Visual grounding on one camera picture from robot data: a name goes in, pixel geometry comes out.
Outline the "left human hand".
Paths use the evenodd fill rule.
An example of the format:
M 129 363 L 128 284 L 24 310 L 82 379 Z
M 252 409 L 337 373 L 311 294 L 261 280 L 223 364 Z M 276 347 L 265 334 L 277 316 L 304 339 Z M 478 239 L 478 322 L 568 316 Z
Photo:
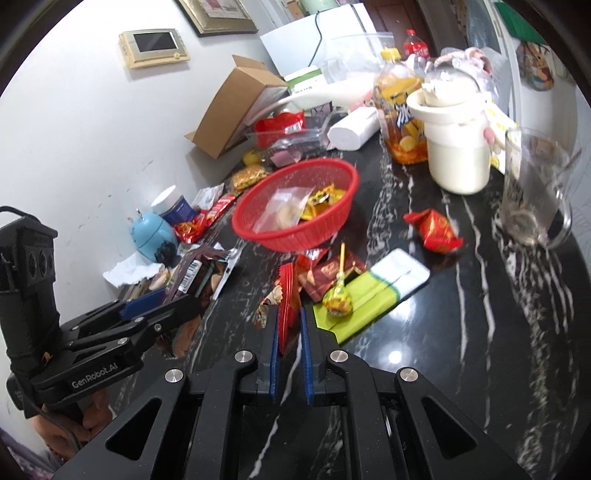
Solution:
M 37 415 L 30 423 L 51 451 L 69 460 L 77 453 L 76 443 L 90 442 L 112 421 L 109 401 L 107 390 L 92 394 L 80 423 L 58 414 L 51 414 L 50 419 Z

